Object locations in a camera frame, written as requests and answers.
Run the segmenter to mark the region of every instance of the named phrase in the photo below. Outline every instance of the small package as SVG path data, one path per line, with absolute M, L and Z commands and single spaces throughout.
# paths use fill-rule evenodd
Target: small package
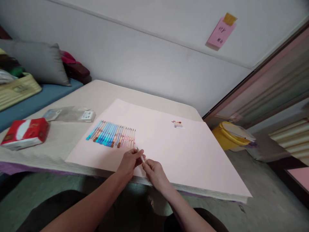
M 45 142 L 49 123 L 45 118 L 15 120 L 1 146 L 9 150 L 19 150 Z
M 43 115 L 46 121 L 64 122 L 93 122 L 95 117 L 94 111 L 77 106 L 50 109 Z

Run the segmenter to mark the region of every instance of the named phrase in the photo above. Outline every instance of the black pants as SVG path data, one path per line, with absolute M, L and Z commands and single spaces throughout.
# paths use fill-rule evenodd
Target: black pants
M 52 196 L 30 212 L 26 220 L 18 228 L 17 232 L 41 231 L 57 216 L 75 205 L 84 197 L 86 197 L 86 194 L 75 190 L 67 190 Z M 205 219 L 217 232 L 228 232 L 222 222 L 207 210 L 195 208 L 195 211 L 201 215 L 201 217 Z M 166 218 L 164 223 L 164 231 L 183 231 L 174 214 L 171 214 Z

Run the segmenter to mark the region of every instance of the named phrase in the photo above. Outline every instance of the blue mattress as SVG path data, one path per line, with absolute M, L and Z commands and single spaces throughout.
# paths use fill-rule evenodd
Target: blue mattress
M 9 128 L 14 120 L 22 120 L 83 86 L 74 79 L 70 82 L 72 86 L 42 84 L 41 92 L 1 111 L 0 132 Z

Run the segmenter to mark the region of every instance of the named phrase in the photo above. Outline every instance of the person's left hand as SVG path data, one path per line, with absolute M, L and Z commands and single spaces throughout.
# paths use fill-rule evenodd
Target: person's left hand
M 137 152 L 137 149 L 131 149 L 124 153 L 122 161 L 116 171 L 116 173 L 128 178 L 128 181 L 132 178 L 134 169 L 142 164 L 141 156 L 146 158 L 145 155 L 143 155 L 144 150 L 141 149 L 139 152 Z

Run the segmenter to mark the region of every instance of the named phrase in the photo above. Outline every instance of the white bed sheet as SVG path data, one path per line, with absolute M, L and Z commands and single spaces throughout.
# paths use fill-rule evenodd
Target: white bed sheet
M 165 98 L 124 88 L 108 82 L 94 80 L 64 98 L 52 103 L 27 119 L 40 118 L 48 109 L 65 106 L 84 106 L 100 115 L 115 99 L 143 106 L 149 109 L 169 113 L 183 118 L 202 121 L 197 110 L 191 106 Z M 0 147 L 0 161 L 18 163 L 30 167 L 53 169 L 84 175 L 108 177 L 111 172 L 65 162 L 66 158 L 91 126 L 90 123 L 51 122 L 51 128 L 45 143 L 19 151 L 10 151 Z M 0 133 L 2 140 L 7 129 Z M 141 177 L 132 179 L 135 183 L 150 183 Z M 175 185 L 176 189 L 199 196 L 210 196 L 219 199 L 247 202 L 247 197 L 225 194 L 184 185 Z

